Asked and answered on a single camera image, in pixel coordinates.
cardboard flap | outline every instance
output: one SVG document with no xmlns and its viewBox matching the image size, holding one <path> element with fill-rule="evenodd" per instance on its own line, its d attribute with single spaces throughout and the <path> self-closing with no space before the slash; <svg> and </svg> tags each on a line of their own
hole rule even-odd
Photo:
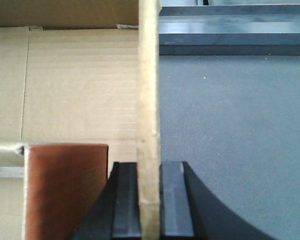
<svg viewBox="0 0 300 240">
<path fill-rule="evenodd" d="M 0 28 L 0 140 L 20 141 L 28 27 Z"/>
<path fill-rule="evenodd" d="M 138 0 L 0 0 L 0 27 L 105 29 L 138 25 Z"/>
<path fill-rule="evenodd" d="M 0 142 L 0 167 L 23 167 L 24 145 L 18 142 Z"/>
</svg>

corrugated cardboard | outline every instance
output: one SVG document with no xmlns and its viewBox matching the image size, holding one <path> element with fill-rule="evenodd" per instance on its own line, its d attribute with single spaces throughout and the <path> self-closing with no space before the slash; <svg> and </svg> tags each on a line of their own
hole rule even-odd
<svg viewBox="0 0 300 240">
<path fill-rule="evenodd" d="M 0 28 L 0 140 L 20 141 L 28 27 Z"/>
<path fill-rule="evenodd" d="M 139 3 L 139 82 L 138 82 L 138 196 L 142 238 L 157 240 L 159 213 L 159 1 Z"/>
<path fill-rule="evenodd" d="M 26 43 L 23 65 L 19 63 L 20 50 L 14 50 L 13 42 L 8 45 L 11 49 L 4 46 L 5 50 L 0 52 L 1 71 L 12 69 L 10 78 L 0 75 L 0 81 L 10 81 L 0 95 L 0 114 L 3 114 L 0 140 L 106 143 L 110 145 L 109 169 L 114 161 L 135 162 L 138 31 L 29 32 L 28 28 L 0 28 L 0 40 L 18 42 L 15 32 L 20 31 Z M 9 56 L 13 62 L 7 60 L 5 65 L 3 61 Z M 23 75 L 15 79 L 14 72 L 23 72 Z M 11 111 L 2 102 L 6 102 Z M 14 123 L 11 128 L 4 122 L 9 118 Z M 18 149 L 18 143 L 0 141 L 0 177 L 23 176 L 24 161 Z M 22 199 L 22 191 L 11 189 L 22 189 L 23 182 L 16 179 L 15 184 L 18 186 L 6 185 L 0 179 L 0 189 L 16 193 L 13 197 L 0 193 L 0 206 L 22 208 L 15 205 L 15 200 Z M 0 216 L 0 232 L 3 226 L 10 225 L 16 231 L 21 230 L 20 221 L 20 215 Z M 21 239 L 20 232 L 15 231 L 2 236 L 3 239 Z"/>
<path fill-rule="evenodd" d="M 105 143 L 136 161 L 138 31 L 31 31 L 23 142 Z"/>
<path fill-rule="evenodd" d="M 22 239 L 23 178 L 0 178 L 0 240 Z"/>
<path fill-rule="evenodd" d="M 0 27 L 110 29 L 138 25 L 138 0 L 0 0 Z"/>
</svg>

black plastic piece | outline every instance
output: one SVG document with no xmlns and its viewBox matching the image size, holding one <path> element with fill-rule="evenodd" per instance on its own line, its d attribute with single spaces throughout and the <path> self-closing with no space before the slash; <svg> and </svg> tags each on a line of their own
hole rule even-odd
<svg viewBox="0 0 300 240">
<path fill-rule="evenodd" d="M 113 164 L 110 178 L 70 240 L 140 240 L 137 164 Z"/>
<path fill-rule="evenodd" d="M 135 162 L 119 165 L 112 239 L 141 239 Z"/>
<path fill-rule="evenodd" d="M 160 179 L 162 239 L 192 239 L 194 235 L 182 162 L 163 162 Z"/>
</svg>

gray fabric surface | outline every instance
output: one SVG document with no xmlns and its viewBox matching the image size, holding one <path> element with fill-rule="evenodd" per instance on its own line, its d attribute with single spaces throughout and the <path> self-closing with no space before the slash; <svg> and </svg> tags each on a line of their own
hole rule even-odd
<svg viewBox="0 0 300 240">
<path fill-rule="evenodd" d="M 228 208 L 300 240 L 300 56 L 160 56 L 161 154 Z"/>
</svg>

brown block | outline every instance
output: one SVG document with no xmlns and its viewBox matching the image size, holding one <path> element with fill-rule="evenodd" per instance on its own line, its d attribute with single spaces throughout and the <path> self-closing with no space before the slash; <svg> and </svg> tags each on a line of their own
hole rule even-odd
<svg viewBox="0 0 300 240">
<path fill-rule="evenodd" d="M 64 240 L 84 219 L 107 181 L 105 144 L 25 149 L 26 240 Z"/>
</svg>

